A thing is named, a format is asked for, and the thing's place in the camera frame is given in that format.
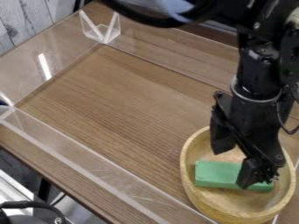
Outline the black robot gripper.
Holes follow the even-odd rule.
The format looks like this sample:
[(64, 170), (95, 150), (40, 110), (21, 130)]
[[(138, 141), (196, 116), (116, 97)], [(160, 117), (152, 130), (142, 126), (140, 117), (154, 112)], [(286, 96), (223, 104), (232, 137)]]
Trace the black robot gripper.
[(236, 184), (247, 189), (256, 183), (275, 181), (278, 170), (286, 165), (286, 156), (278, 140), (280, 123), (276, 118), (276, 103), (282, 90), (256, 95), (239, 84), (230, 84), (231, 95), (214, 94), (210, 119), (210, 144), (215, 155), (238, 146), (246, 155)]

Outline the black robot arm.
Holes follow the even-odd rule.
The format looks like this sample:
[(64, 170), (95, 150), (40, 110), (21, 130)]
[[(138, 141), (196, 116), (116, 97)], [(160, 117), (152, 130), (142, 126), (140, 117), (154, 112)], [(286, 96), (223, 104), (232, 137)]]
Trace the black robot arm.
[(238, 30), (238, 73), (231, 93), (214, 94), (210, 142), (216, 154), (239, 147), (246, 155), (236, 184), (246, 189), (271, 183), (286, 166), (279, 132), (299, 104), (299, 0), (150, 0), (135, 7), (103, 0), (136, 22), (174, 28), (215, 20)]

